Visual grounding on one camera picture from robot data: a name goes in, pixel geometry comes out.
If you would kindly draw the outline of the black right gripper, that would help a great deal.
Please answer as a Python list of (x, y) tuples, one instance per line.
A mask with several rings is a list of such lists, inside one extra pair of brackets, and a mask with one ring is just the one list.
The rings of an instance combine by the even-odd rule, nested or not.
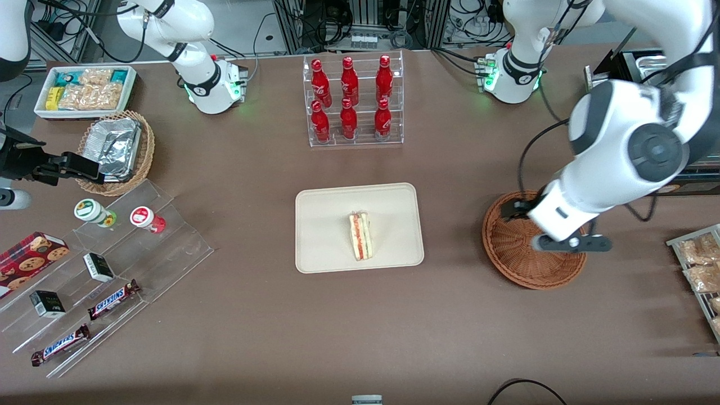
[(34, 180), (47, 185), (57, 185), (61, 178), (105, 184), (105, 175), (100, 172), (97, 162), (72, 152), (64, 152), (60, 156), (47, 155), (46, 158), (43, 151), (46, 145), (46, 142), (20, 131), (2, 130), (2, 178), (18, 180), (34, 170)]

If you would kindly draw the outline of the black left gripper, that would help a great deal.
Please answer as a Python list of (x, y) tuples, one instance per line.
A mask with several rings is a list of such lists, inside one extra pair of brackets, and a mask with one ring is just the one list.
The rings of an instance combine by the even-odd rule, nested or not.
[(540, 188), (532, 199), (510, 200), (501, 204), (501, 218), (505, 221), (538, 219), (538, 205), (545, 199), (546, 189)]

